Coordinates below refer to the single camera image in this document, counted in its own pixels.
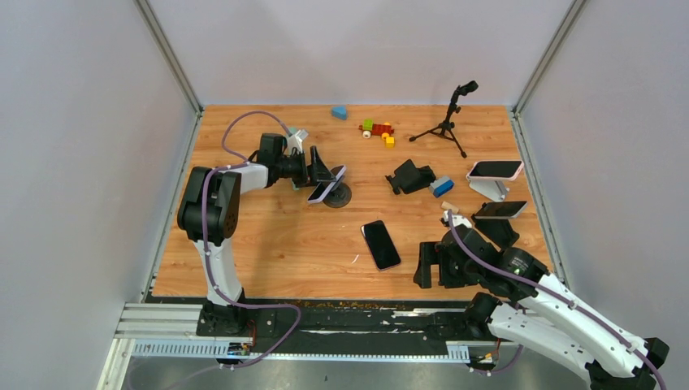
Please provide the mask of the phone with lavender case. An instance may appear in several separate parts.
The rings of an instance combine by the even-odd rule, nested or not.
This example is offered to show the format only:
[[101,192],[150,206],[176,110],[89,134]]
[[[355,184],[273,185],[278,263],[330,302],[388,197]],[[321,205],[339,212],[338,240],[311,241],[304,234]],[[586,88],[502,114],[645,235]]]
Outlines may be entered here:
[[324,202],[326,197],[334,190],[339,183],[344,178],[344,174],[347,171],[345,165],[339,165],[331,169],[331,173],[335,176],[335,180],[331,182],[319,183],[310,196],[307,198],[308,204],[317,204]]

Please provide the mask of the phone with pink-edged black case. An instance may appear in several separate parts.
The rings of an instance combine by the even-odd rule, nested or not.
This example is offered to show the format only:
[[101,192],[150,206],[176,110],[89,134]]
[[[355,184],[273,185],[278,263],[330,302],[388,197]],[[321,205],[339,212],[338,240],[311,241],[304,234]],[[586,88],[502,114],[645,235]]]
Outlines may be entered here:
[[385,271],[401,264],[401,257],[382,220],[362,225],[361,231],[374,264],[379,271]]

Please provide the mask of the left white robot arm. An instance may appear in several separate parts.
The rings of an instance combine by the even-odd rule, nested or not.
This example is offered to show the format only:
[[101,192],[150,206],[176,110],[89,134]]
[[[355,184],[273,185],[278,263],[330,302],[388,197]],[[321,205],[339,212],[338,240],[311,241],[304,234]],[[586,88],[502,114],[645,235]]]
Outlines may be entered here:
[[303,130],[291,136],[264,133],[248,161],[235,167],[192,169],[177,224],[197,249],[206,275],[199,336],[238,336],[249,325],[247,311],[252,306],[245,301],[232,252],[243,194],[289,179],[297,189],[312,190],[310,204],[338,208],[349,203],[351,191],[343,182],[346,166],[329,168],[316,147],[304,150],[306,136]]

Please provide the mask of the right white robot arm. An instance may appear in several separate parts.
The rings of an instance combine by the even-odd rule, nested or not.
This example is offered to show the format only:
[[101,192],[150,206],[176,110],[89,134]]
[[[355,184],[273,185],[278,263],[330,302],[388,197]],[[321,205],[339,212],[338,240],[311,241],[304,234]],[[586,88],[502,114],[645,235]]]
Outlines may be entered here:
[[458,225],[419,246],[414,282],[431,285],[431,267],[446,288],[479,285],[459,327],[475,339],[493,336],[557,362],[591,389],[665,389],[659,372],[670,348],[618,326],[571,292],[523,249],[496,249]]

